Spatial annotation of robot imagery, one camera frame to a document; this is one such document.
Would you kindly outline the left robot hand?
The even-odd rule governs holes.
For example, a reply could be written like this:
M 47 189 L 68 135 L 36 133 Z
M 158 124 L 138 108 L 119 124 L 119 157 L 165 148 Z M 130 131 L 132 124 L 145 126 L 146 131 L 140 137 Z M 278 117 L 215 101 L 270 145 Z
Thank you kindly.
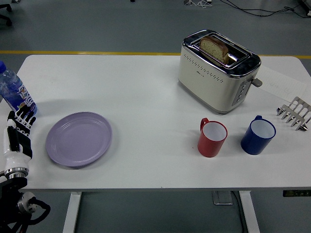
M 33 156 L 30 132 L 35 120 L 34 112 L 27 105 L 9 113 L 3 138 L 6 172 L 29 169 Z

